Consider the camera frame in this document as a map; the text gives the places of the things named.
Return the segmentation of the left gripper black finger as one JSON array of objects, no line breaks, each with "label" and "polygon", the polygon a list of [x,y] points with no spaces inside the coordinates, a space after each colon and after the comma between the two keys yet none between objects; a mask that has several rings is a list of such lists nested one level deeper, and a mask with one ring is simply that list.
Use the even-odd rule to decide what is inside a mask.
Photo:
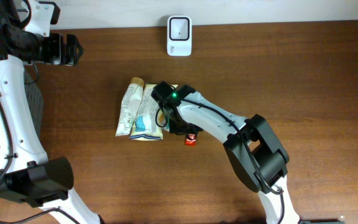
[{"label": "left gripper black finger", "polygon": [[80,57],[83,55],[82,50],[68,49],[65,52],[64,65],[75,66],[78,64]]},{"label": "left gripper black finger", "polygon": [[71,50],[72,52],[83,51],[83,47],[80,45],[77,36],[74,34],[67,35],[66,47],[68,50]]}]

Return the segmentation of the yellow snack packet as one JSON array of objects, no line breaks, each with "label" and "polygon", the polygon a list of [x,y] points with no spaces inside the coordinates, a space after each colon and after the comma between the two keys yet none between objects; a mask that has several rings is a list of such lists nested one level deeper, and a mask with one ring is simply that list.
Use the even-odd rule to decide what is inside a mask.
[{"label": "yellow snack packet", "polygon": [[137,115],[132,126],[132,140],[138,141],[158,141],[163,139],[163,130],[169,130],[164,125],[165,118],[161,111],[158,111],[159,105],[152,98],[152,92],[156,84],[146,84],[143,90],[142,100]]}]

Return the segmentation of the red coffee stick sachet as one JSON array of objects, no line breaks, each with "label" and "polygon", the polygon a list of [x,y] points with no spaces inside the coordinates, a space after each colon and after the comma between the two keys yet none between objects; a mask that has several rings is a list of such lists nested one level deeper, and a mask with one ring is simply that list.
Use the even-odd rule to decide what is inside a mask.
[{"label": "red coffee stick sachet", "polygon": [[197,140],[197,135],[196,134],[187,134],[185,136],[185,145],[187,145],[187,146],[195,146],[196,145],[196,140]]}]

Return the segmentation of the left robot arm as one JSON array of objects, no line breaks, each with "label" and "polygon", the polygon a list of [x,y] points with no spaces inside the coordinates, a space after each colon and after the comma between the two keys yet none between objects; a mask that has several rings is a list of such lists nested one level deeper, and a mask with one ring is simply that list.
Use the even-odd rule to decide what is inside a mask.
[{"label": "left robot arm", "polygon": [[0,198],[27,203],[60,223],[101,223],[74,189],[68,159],[49,159],[39,140],[43,99],[26,65],[75,66],[76,36],[51,32],[60,8],[53,1],[0,1]]}]

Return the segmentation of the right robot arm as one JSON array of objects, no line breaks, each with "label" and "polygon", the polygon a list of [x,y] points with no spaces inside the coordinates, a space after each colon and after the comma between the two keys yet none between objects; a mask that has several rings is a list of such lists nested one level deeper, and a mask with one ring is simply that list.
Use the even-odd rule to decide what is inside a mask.
[{"label": "right robot arm", "polygon": [[269,224],[301,224],[288,192],[287,151],[268,121],[230,113],[194,88],[175,88],[166,82],[151,93],[172,134],[196,139],[205,131],[223,144],[237,178],[258,194]]}]

